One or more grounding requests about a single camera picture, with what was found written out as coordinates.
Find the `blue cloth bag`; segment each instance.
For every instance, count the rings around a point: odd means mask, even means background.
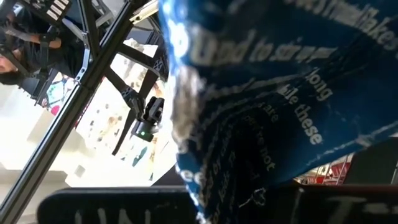
[[[203,223],[239,223],[253,192],[396,132],[397,1],[159,7],[177,170]]]

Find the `black metal frame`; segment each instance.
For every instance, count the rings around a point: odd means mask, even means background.
[[[78,0],[78,2],[85,25],[84,32],[86,32],[89,45],[89,49],[85,51],[82,68],[76,76],[76,80],[80,84],[72,90],[65,105],[50,125],[49,131],[21,172],[20,178],[4,199],[0,208],[0,223],[15,223],[18,221],[67,140],[75,125],[75,121],[85,109],[85,106],[93,96],[96,87],[98,87],[103,77],[107,76],[106,73],[109,71],[109,66],[118,50],[124,49],[123,55],[130,59],[141,56],[144,59],[135,61],[146,67],[152,67],[152,64],[147,64],[150,59],[143,57],[141,52],[138,53],[138,51],[121,47],[124,39],[133,27],[133,23],[129,19],[131,15],[137,14],[136,11],[144,5],[144,0],[136,0],[135,2],[126,1],[101,42],[99,42],[92,7],[89,5],[90,2],[85,0]],[[156,76],[162,77],[164,80],[167,78],[164,74],[160,75],[159,71],[156,72]]]

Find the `blue fabric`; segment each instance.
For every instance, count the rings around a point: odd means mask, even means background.
[[[204,219],[238,223],[255,190],[396,132],[397,9],[392,0],[160,1],[178,171]]]

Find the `person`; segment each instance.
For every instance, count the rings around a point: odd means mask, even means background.
[[[79,28],[82,27],[78,4],[73,2],[66,18]],[[21,9],[18,15],[10,12],[8,22],[3,27],[7,35],[17,39],[12,53],[28,72],[38,71],[40,66],[40,34],[47,33],[50,24],[31,13]],[[49,44],[49,68],[54,68],[64,75],[75,78],[81,68],[84,57],[84,44],[68,29],[63,29],[58,37]],[[0,56],[0,83],[3,85],[20,85],[25,76],[6,57]]]

